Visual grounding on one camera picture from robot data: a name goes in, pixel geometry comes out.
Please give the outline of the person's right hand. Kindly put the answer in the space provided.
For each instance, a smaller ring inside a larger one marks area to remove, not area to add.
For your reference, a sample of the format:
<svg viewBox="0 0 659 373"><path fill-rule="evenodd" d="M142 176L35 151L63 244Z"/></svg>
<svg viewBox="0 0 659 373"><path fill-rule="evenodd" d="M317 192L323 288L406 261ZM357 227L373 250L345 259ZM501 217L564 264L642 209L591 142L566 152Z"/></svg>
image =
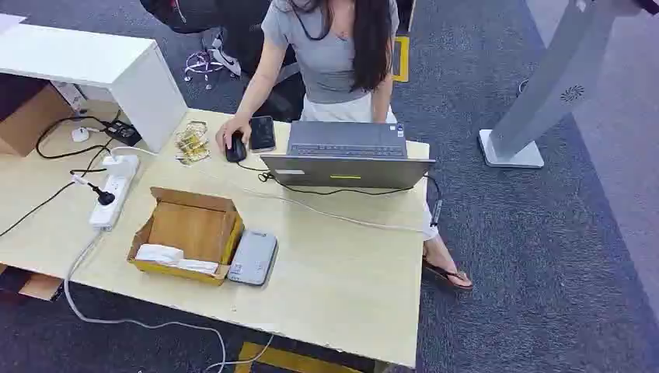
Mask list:
<svg viewBox="0 0 659 373"><path fill-rule="evenodd" d="M230 149L232 147L232 136L236 131L242 134L242 143L244 145L249 144L252 133L249 123L250 118L250 114L237 113L233 118L227 120L219 127L215 134L215 141L220 150L224 150L225 148Z"/></svg>

